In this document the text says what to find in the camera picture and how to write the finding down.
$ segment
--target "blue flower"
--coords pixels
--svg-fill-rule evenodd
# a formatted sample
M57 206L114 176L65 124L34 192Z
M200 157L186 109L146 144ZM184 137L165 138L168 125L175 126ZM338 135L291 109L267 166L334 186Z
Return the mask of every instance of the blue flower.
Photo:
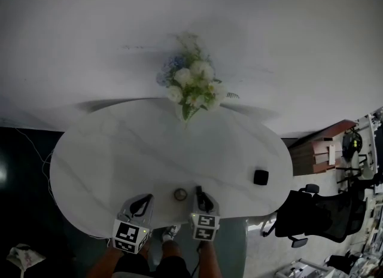
M176 56L174 57L174 66L177 69L182 69L185 67L186 58L184 56Z
M157 73L156 81L161 87L168 87L170 85L169 75L166 73Z
M165 73L171 70L178 71L179 69L185 68L186 58L183 56L175 56L168 59L168 61L162 66L162 71Z

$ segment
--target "black small box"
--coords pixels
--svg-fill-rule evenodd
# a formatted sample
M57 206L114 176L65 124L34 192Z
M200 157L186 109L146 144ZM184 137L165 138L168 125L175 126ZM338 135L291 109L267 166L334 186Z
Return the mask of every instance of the black small box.
M254 172L254 183L256 185L267 185L269 180L269 172L267 170L256 170Z

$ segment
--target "person's arm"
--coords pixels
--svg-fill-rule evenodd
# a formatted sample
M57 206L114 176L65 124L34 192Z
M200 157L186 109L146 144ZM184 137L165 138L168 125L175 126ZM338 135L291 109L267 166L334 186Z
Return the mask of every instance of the person's arm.
M199 278L222 278L212 242L203 243L199 251Z
M111 278L118 260L123 256L120 249L109 247L102 258L92 267L86 278Z

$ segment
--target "black office chair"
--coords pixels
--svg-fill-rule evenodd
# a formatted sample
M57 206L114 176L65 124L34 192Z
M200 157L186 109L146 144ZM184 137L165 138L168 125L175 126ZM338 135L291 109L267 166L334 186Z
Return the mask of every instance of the black office chair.
M318 193L317 185L307 185L299 191L290 191L284 204L276 211L277 218L269 231L262 232L263 237L267 237L273 230L275 236L288 237L293 241L291 247L298 248L307 243L308 239L296 239L293 236L303 234L310 224L311 218L306 215L312 213L314 204L310 193ZM304 219L295 219L294 212L304 215Z
M316 235L334 242L343 242L351 232L351 194L324 197L318 195L318 192L317 185L307 185L299 191L290 191L285 203L277 211L274 225L268 232L263 232L262 236L267 237L275 230L275 236L292 240L293 248L301 247L308 241L307 238L294 237L299 234Z
M367 201L360 200L359 196L352 198L351 216L347 226L347 235L357 233L363 226Z

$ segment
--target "marble tabletop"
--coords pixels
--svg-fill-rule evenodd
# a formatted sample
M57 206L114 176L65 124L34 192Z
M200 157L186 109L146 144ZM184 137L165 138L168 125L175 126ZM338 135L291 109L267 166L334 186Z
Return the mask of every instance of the marble tabletop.
M269 172L266 186L254 171ZM194 188L220 204L222 218L261 216L285 202L293 167L271 130L226 108L199 111L187 126L167 99L113 105L86 115L58 141L50 181L56 203L79 230L111 237L125 200L152 193L151 226L185 223ZM189 196L176 201L173 192Z

